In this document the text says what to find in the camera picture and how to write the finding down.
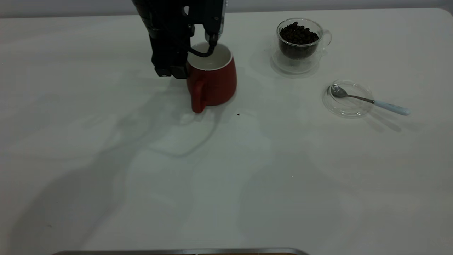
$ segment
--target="spoon head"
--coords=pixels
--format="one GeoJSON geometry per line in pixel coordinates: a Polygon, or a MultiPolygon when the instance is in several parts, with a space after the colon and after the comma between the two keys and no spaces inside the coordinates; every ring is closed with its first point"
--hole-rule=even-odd
{"type": "Polygon", "coordinates": [[[340,86],[334,84],[330,86],[330,93],[336,98],[343,98],[347,96],[346,90],[342,89],[340,86]]]}

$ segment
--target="double-walled glass cup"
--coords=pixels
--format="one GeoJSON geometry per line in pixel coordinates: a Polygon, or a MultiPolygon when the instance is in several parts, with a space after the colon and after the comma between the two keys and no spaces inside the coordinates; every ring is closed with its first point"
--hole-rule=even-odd
{"type": "Polygon", "coordinates": [[[283,21],[277,27],[277,36],[274,40],[272,60],[281,70],[290,74],[303,74],[316,67],[325,48],[332,41],[332,34],[324,30],[318,23],[303,18],[291,18],[283,21]],[[280,31],[288,25],[297,22],[315,32],[319,39],[310,44],[293,44],[280,35],[280,31]]]}

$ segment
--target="table surface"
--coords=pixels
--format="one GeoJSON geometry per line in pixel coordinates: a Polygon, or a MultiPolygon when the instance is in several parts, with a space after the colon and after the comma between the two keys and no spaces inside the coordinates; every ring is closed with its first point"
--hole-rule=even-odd
{"type": "Polygon", "coordinates": [[[448,12],[228,13],[221,42],[237,93],[196,115],[185,81],[155,74],[138,16],[0,20],[0,254],[451,253],[448,12]],[[270,65],[291,17],[333,34],[309,77],[270,65]],[[321,93],[339,78],[412,115],[333,115],[321,93]]]}

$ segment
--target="metal spoon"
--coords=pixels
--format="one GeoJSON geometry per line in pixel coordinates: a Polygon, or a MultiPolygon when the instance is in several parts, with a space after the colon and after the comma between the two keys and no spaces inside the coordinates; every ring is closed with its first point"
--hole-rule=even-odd
{"type": "Polygon", "coordinates": [[[410,114],[410,110],[408,108],[385,103],[385,102],[379,101],[379,100],[371,100],[371,99],[362,98],[362,97],[358,97],[358,96],[348,95],[347,92],[338,85],[330,86],[330,92],[336,98],[344,98],[344,97],[357,98],[357,99],[372,103],[376,106],[384,108],[385,110],[389,110],[389,111],[397,113],[397,114],[401,114],[401,115],[405,115],[405,116],[410,114]]]}

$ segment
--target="white wall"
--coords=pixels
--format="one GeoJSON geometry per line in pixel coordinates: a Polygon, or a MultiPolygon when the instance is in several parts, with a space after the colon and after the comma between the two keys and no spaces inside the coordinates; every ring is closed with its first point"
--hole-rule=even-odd
{"type": "MultiPolygon", "coordinates": [[[[453,0],[229,0],[228,11],[438,7],[453,0]]],[[[130,0],[0,0],[0,17],[135,14],[130,0]]]]}

